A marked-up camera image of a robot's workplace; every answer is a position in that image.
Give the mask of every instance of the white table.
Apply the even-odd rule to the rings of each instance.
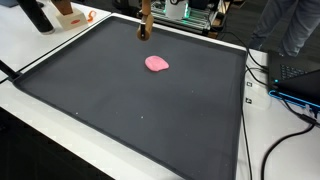
[[[55,28],[51,35],[42,35],[22,11],[20,6],[7,8],[0,6],[0,59],[13,70],[18,71],[43,56],[55,47],[74,37],[81,31],[110,15],[110,12],[72,3],[72,7],[88,16],[91,10],[97,12],[93,22],[69,31],[64,31],[55,17],[58,11],[48,0],[42,10]],[[0,72],[0,81],[7,76]]]
[[[117,14],[113,14],[113,16],[138,21]],[[155,27],[212,43],[244,49],[160,25],[155,25]],[[56,51],[58,49],[41,58],[32,66],[35,66]],[[257,51],[252,51],[252,54],[258,62],[265,63],[266,54]],[[248,60],[248,65],[254,66],[250,59]],[[264,80],[263,75],[257,74],[257,76],[259,79]],[[307,124],[291,115],[278,100],[270,98],[266,93],[265,87],[253,81],[249,74],[246,77],[246,81],[253,83],[253,87],[246,87],[245,89],[245,97],[252,99],[253,104],[245,103],[244,113],[254,180],[259,180],[262,157],[268,147],[283,135],[303,130],[307,127]],[[13,87],[9,81],[0,85],[0,99],[0,106],[6,111],[115,179],[181,179],[178,175],[152,160],[22,93]],[[318,180],[320,177],[320,171],[318,170],[318,167],[320,167],[319,138],[320,130],[316,128],[306,135],[290,139],[281,144],[268,160],[266,179]],[[243,129],[241,128],[237,180],[248,179],[248,163]]]

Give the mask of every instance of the orange object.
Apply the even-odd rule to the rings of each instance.
[[[88,18],[87,21],[88,21],[88,22],[92,22],[92,21],[93,21],[93,18],[96,16],[96,14],[97,14],[97,13],[96,13],[95,11],[90,11],[89,14],[88,14],[88,17],[89,17],[89,18]]]

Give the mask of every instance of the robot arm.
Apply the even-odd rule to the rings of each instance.
[[[151,14],[151,0],[142,0],[141,16],[137,37],[142,41],[147,41],[150,38],[154,20]]]

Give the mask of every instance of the pink object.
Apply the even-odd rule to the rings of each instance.
[[[151,71],[155,72],[169,68],[169,64],[159,56],[148,57],[145,64]]]

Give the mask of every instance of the jeans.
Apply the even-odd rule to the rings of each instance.
[[[296,0],[269,0],[251,36],[249,48],[260,50],[263,42]],[[297,56],[305,41],[320,23],[320,0],[298,0],[278,51]]]

